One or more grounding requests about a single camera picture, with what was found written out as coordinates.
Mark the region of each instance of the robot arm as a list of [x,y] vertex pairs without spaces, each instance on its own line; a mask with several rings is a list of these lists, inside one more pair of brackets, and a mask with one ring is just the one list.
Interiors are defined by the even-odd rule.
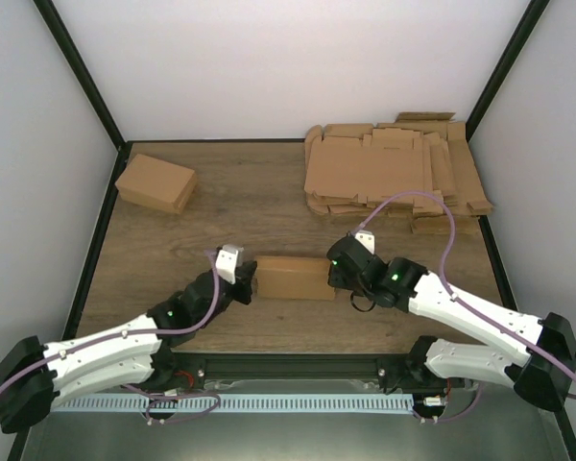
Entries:
[[[243,262],[243,249],[225,245],[215,267],[219,276],[219,296],[213,314],[204,328],[232,301],[249,304],[255,261]],[[76,397],[123,384],[157,390],[175,371],[171,348],[196,334],[170,334],[168,330],[191,329],[204,320],[214,293],[213,272],[196,280],[168,300],[115,328],[84,338],[41,345],[36,336],[17,343],[0,363],[0,386],[31,364],[53,355],[60,358],[15,381],[0,395],[0,425],[13,433],[35,425],[51,408]],[[113,334],[112,339],[104,340]],[[70,352],[82,344],[88,347]]]
[[466,291],[451,287],[414,261],[396,257],[385,263],[374,253],[375,239],[361,230],[336,242],[328,283],[364,296],[374,305],[396,307],[428,317],[477,339],[485,346],[456,345],[422,336],[408,355],[407,368],[421,381],[430,376],[466,377],[513,387],[535,406],[558,411],[564,406],[571,379],[541,356],[455,302],[456,297],[518,336],[553,354],[576,370],[576,340],[569,322],[554,313],[546,319],[513,312]]

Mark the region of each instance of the small cardboard box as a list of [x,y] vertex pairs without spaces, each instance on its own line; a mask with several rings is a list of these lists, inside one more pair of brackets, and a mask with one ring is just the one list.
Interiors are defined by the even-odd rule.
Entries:
[[180,214],[196,183],[194,170],[139,154],[115,186],[126,202]]
[[328,286],[328,259],[258,256],[256,261],[256,293],[261,298],[326,301],[335,299],[335,289]]

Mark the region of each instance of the cable tray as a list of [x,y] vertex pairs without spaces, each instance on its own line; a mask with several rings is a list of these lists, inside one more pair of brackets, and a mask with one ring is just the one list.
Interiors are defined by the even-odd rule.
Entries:
[[[411,415],[411,394],[223,394],[214,413],[373,413]],[[151,410],[196,413],[215,402],[212,397],[196,397],[158,402]],[[53,409],[58,413],[139,413],[149,399],[137,394],[93,394],[68,401]]]

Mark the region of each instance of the wooden table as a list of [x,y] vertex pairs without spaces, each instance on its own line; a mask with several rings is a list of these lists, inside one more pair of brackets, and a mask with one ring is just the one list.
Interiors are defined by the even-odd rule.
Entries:
[[[299,142],[136,143],[146,154],[193,168],[199,185],[180,216],[117,199],[78,334],[111,328],[144,313],[208,269],[204,249],[236,243],[251,255],[324,257],[362,218],[312,213],[302,190]],[[436,270],[447,241],[414,235],[407,221],[374,219],[376,252]],[[459,235],[448,279],[500,303],[481,235]],[[422,334],[467,341],[458,331],[395,309],[355,311],[348,293],[334,302],[254,298],[233,303],[180,349],[197,352],[408,352]]]

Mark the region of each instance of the cardboard piece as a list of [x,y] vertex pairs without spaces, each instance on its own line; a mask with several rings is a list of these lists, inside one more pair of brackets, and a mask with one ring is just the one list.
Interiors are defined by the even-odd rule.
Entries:
[[429,141],[431,149],[431,169],[433,173],[433,188],[440,190],[446,205],[456,205],[456,184],[447,151],[447,142],[438,133],[424,136]]
[[194,170],[139,154],[115,182],[122,200],[180,214],[197,183]]
[[283,300],[335,299],[328,286],[330,261],[316,257],[258,256],[257,295]]
[[[366,216],[390,195],[424,190],[450,206],[458,232],[479,232],[477,217],[490,213],[492,205],[465,139],[465,123],[451,121],[453,115],[402,112],[376,128],[330,124],[322,133],[314,127],[305,146],[307,204],[318,214]],[[385,214],[409,216],[416,233],[448,233],[442,208],[423,197],[392,203]]]
[[323,144],[326,146],[347,146],[347,147],[361,147],[363,141],[358,137],[339,137],[339,136],[325,136]]
[[396,122],[415,122],[441,120],[448,121],[454,117],[454,112],[400,112]]
[[[443,200],[442,193],[433,189],[433,171],[431,169],[431,151],[428,140],[424,139],[422,149],[422,171],[423,171],[423,191],[435,195],[438,199]],[[439,216],[444,211],[442,207],[431,199],[422,196],[416,196],[414,199],[413,216]]]
[[[311,151],[305,192],[365,205],[409,189],[422,190],[422,151],[376,147],[354,149],[322,143]],[[405,197],[398,203],[411,205]]]
[[358,137],[371,134],[373,123],[331,123],[324,127],[324,136]]

